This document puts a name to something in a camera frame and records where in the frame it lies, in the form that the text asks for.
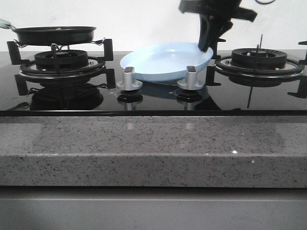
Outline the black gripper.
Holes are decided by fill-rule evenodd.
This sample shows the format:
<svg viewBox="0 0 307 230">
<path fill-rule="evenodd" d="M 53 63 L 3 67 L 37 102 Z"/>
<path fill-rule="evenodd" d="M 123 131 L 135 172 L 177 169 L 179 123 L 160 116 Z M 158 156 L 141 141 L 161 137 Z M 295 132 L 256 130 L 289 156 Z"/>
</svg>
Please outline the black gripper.
<svg viewBox="0 0 307 230">
<path fill-rule="evenodd" d="M 225 32 L 230 30 L 233 23 L 230 19 L 241 19 L 253 22 L 257 13 L 240 7 L 241 0 L 181 0 L 179 11 L 200 15 L 200 37 L 198 48 L 206 52 L 213 48 L 215 42 Z"/>
</svg>

